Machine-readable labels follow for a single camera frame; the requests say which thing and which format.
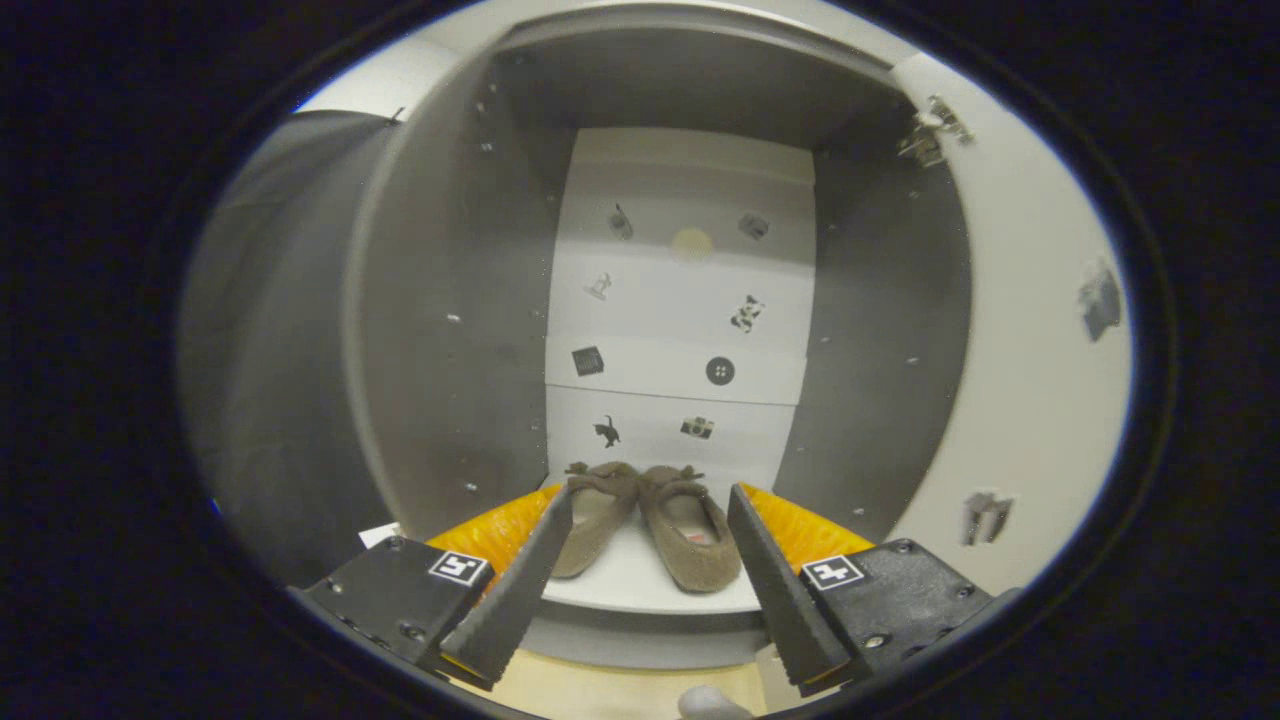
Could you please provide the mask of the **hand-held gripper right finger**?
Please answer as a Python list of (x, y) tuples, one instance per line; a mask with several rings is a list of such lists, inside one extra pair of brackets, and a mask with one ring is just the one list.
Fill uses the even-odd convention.
[(785, 501), (736, 484), (728, 527), (788, 683), (800, 696), (888, 676), (987, 624), (1019, 594), (991, 594), (914, 539), (785, 555)]

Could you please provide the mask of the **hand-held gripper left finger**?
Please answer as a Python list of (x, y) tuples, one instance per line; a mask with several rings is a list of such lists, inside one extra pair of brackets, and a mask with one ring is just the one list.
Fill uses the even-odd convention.
[(568, 493), (554, 486), (434, 543), (388, 536), (291, 597), (378, 657), (489, 691), (524, 641), (572, 525)]

